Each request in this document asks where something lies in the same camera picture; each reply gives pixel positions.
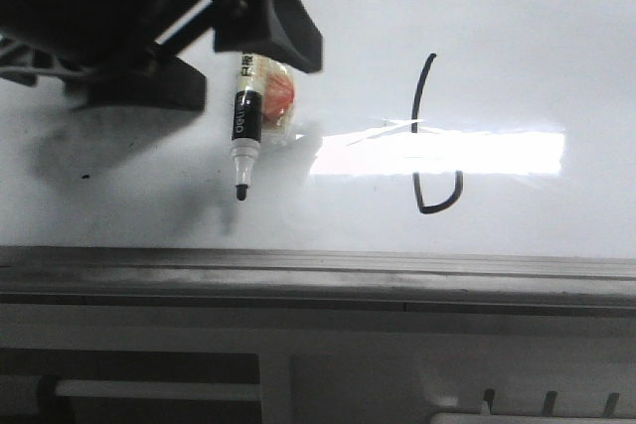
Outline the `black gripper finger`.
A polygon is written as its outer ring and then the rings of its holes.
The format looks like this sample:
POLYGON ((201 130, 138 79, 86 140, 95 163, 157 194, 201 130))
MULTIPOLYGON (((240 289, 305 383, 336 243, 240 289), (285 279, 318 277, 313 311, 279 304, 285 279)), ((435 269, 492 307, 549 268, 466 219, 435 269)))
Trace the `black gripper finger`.
POLYGON ((268 57, 305 73, 323 67, 323 37, 301 0, 214 0, 217 53, 268 57))

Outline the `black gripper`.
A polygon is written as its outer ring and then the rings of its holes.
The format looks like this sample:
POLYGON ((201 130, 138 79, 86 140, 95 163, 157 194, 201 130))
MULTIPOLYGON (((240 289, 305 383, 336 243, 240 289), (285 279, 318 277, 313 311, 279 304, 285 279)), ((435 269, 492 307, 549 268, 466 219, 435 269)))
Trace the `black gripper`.
POLYGON ((214 0, 1 0, 1 75, 29 86, 68 80, 65 99, 80 109, 202 112, 206 77, 173 56, 218 20, 214 0))

